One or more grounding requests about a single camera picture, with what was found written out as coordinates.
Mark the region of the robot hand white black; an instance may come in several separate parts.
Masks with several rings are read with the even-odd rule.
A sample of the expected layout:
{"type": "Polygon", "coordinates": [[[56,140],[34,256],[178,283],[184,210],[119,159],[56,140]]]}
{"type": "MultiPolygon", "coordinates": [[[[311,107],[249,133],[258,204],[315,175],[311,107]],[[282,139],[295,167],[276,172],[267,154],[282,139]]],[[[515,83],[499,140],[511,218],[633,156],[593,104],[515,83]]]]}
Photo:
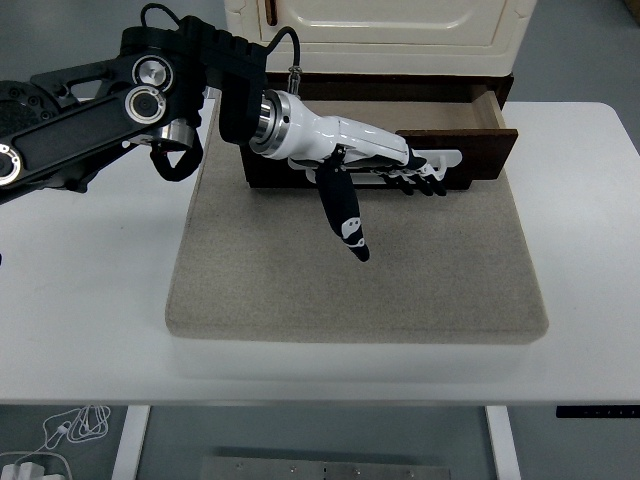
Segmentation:
{"type": "Polygon", "coordinates": [[[444,196],[445,168],[433,164],[394,133],[338,116],[320,116],[295,95],[269,90],[272,125],[261,155],[289,160],[314,173],[329,225],[362,262],[369,259],[351,172],[366,169],[411,195],[444,196]]]}

